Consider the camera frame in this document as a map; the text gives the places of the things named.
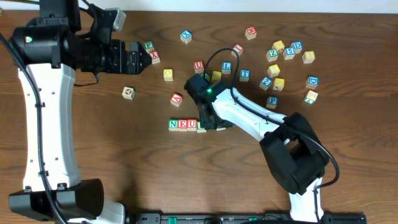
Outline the blue P wooden block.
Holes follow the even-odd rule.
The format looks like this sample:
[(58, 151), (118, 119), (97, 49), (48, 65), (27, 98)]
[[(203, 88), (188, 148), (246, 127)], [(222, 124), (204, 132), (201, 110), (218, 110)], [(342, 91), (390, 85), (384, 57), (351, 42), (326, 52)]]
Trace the blue P wooden block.
[(276, 96), (270, 96), (267, 99), (266, 107), (270, 109), (275, 109), (279, 104), (279, 99)]

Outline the green N wooden block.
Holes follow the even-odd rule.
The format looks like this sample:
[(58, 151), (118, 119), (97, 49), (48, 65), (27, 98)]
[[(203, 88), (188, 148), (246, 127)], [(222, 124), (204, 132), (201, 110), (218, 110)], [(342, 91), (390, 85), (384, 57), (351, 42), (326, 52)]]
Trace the green N wooden block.
[(170, 119), (168, 123), (169, 131), (178, 131), (178, 120), (177, 119)]

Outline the green R wooden block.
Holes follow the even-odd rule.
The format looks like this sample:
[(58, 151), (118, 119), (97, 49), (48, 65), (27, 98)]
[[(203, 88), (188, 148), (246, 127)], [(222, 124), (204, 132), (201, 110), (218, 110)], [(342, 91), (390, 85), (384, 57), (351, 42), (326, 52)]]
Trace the green R wooden block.
[(206, 132), (206, 129), (202, 127), (200, 121), (197, 122), (197, 132), (198, 133), (205, 133)]

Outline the yellow block mid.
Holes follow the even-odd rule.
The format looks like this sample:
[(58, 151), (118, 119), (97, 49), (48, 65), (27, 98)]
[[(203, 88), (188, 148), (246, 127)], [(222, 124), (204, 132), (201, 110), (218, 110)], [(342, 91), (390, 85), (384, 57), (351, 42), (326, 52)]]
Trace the yellow block mid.
[(270, 78), (276, 77), (280, 73), (280, 68), (278, 64), (270, 65), (267, 69), (268, 75)]

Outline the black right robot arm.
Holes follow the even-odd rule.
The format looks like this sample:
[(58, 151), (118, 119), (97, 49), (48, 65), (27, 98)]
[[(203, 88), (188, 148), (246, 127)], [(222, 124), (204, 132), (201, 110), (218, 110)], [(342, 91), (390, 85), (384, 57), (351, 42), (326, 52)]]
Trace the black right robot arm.
[(184, 89), (197, 105), (204, 129), (236, 125), (259, 141), (273, 178), (289, 193), (291, 219), (319, 222), (323, 218), (318, 194), (330, 157), (301, 114), (271, 112), (224, 81), (211, 84), (199, 74), (189, 78)]

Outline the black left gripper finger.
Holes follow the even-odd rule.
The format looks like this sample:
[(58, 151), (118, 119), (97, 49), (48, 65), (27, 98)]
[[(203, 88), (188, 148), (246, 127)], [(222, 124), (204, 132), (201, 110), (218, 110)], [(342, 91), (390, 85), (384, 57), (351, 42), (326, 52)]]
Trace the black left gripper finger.
[(137, 45), (137, 50), (136, 50), (136, 52), (137, 52), (137, 55), (138, 55), (140, 58), (142, 58), (142, 57), (146, 58), (146, 57), (149, 56), (149, 54), (146, 52), (144, 46), (143, 46), (140, 42), (136, 42), (136, 45)]
[(137, 54), (137, 74), (152, 64), (152, 57), (146, 51)]

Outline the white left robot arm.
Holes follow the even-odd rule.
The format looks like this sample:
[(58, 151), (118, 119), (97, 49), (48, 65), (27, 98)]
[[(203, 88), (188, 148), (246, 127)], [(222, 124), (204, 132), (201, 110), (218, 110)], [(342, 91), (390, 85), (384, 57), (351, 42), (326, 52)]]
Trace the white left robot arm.
[(125, 13), (87, 4), (93, 18), (81, 33), (78, 1), (41, 1), (40, 15), (17, 27), (4, 46), (19, 68), (27, 118), (23, 188), (9, 196), (12, 212), (39, 222), (132, 223), (128, 209), (104, 196), (99, 179), (82, 179), (73, 143), (76, 71), (138, 75), (152, 63), (137, 41), (113, 39)]

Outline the red E wooden block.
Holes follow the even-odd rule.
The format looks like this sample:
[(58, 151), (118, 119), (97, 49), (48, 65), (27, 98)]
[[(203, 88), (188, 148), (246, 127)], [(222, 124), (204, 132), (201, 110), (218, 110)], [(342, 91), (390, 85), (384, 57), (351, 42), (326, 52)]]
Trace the red E wooden block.
[(178, 131), (187, 131), (187, 120), (179, 119), (177, 123)]

